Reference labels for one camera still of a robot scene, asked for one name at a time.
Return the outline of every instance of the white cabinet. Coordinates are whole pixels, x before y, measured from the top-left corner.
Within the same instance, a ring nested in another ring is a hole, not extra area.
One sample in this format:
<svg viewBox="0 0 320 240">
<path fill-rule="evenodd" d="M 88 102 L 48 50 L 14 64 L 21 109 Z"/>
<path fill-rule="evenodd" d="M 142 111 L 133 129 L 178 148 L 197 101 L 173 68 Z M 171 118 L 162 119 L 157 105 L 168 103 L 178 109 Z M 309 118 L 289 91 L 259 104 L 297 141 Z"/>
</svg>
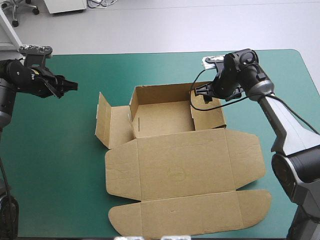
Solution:
<svg viewBox="0 0 320 240">
<path fill-rule="evenodd" d="M 62 13 L 84 10 L 87 8 L 87 0 L 44 0 L 49 13 Z"/>
</svg>

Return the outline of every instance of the cardboard box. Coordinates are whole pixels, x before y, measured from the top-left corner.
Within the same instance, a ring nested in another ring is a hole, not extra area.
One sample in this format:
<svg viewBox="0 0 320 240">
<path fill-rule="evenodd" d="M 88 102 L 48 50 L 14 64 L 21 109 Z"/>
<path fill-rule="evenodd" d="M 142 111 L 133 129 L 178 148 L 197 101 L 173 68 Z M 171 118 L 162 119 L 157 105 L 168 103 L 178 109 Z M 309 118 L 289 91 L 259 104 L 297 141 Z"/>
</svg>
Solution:
<svg viewBox="0 0 320 240">
<path fill-rule="evenodd" d="M 197 111 L 190 107 L 190 83 L 137 86 L 127 106 L 111 106 L 99 94 L 95 135 L 113 149 L 135 138 L 225 127 L 222 109 Z M 192 92 L 199 108 L 212 108 L 220 101 L 205 104 Z"/>
<path fill-rule="evenodd" d="M 123 236 L 238 230 L 257 224 L 270 208 L 268 191 L 237 191 L 265 174 L 259 139 L 225 129 L 221 109 L 191 109 L 189 88 L 139 86 L 129 106 L 111 107 L 99 95 L 96 135 L 111 149 L 105 155 L 107 192 L 141 201 L 109 211 Z M 220 105 L 194 95 L 192 102 Z"/>
</svg>

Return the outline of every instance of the chair wheel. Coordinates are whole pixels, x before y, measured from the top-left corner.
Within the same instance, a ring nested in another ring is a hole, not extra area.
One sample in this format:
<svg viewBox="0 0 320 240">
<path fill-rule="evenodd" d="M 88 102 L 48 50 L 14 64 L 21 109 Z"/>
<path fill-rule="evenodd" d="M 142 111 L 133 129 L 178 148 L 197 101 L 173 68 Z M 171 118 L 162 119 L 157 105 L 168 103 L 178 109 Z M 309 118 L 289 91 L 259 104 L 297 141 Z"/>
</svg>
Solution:
<svg viewBox="0 0 320 240">
<path fill-rule="evenodd" d="M 34 8 L 34 9 L 32 10 L 32 12 L 33 12 L 34 15 L 38 15 L 38 14 L 40 13 L 40 11 L 39 11 L 38 8 Z"/>
<path fill-rule="evenodd" d="M 13 20 L 13 21 L 12 21 L 12 26 L 13 26 L 13 27 L 18 27 L 18 26 L 19 26 L 19 22 Z"/>
</svg>

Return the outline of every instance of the green tabletop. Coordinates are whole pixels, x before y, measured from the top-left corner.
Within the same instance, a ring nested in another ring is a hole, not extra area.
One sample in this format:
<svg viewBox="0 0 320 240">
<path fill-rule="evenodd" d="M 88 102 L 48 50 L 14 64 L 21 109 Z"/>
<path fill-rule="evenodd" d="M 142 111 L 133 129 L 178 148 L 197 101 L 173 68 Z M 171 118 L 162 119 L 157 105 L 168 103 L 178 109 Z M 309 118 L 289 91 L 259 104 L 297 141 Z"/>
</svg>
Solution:
<svg viewBox="0 0 320 240">
<path fill-rule="evenodd" d="M 106 192 L 107 149 L 94 135 L 99 91 L 111 105 L 127 105 L 135 86 L 191 82 L 203 69 L 202 57 L 225 53 L 57 55 L 49 59 L 47 66 L 78 82 L 79 90 L 62 99 L 22 93 L 16 97 L 12 122 L 3 130 L 0 149 L 12 194 L 20 206 L 19 236 L 116 236 L 108 220 L 109 209 L 134 201 Z M 257 53 L 277 96 L 320 129 L 319 94 L 299 52 Z M 207 71 L 199 81 L 212 80 L 215 74 L 215 70 Z M 269 190 L 272 204 L 256 226 L 204 237 L 284 237 L 296 206 L 271 169 L 275 134 L 256 102 L 227 106 L 224 113 L 227 128 L 260 138 L 266 175 L 244 188 Z"/>
</svg>

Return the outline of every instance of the white cable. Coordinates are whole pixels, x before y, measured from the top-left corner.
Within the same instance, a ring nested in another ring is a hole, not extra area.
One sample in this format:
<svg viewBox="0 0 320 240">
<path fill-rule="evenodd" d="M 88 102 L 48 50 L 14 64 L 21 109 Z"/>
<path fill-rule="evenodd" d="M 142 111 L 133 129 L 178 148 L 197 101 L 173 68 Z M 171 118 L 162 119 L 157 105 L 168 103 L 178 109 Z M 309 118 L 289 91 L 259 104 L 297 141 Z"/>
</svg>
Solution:
<svg viewBox="0 0 320 240">
<path fill-rule="evenodd" d="M 108 2 L 108 0 L 102 0 L 100 3 L 94 2 L 92 0 L 88 0 L 87 4 L 91 8 L 106 9 L 108 6 L 111 6 L 116 2 L 118 2 L 118 0 L 111 0 L 111 2 Z"/>
</svg>

